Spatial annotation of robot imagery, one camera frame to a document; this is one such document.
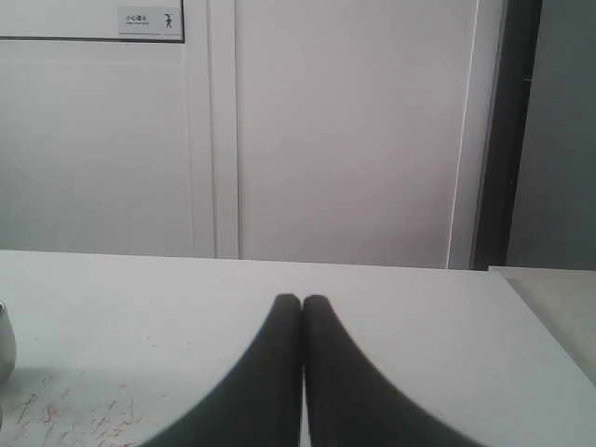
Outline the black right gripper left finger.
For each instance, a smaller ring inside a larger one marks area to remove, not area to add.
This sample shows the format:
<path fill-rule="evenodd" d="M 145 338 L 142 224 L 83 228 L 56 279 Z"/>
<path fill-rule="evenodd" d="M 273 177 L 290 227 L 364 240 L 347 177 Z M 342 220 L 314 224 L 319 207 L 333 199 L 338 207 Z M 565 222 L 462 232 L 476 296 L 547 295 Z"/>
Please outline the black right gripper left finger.
<path fill-rule="evenodd" d="M 280 294 L 221 382 L 146 446 L 298 446 L 302 419 L 302 305 Z"/>

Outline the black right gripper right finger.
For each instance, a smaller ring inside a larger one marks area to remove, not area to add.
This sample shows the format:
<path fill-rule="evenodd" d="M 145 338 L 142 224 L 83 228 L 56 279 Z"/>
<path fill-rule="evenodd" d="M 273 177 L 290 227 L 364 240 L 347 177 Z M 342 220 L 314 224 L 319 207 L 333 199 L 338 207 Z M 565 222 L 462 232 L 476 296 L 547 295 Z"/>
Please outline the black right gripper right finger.
<path fill-rule="evenodd" d="M 397 390 L 354 343 L 330 301 L 304 301 L 305 392 L 313 446 L 467 446 Z"/>

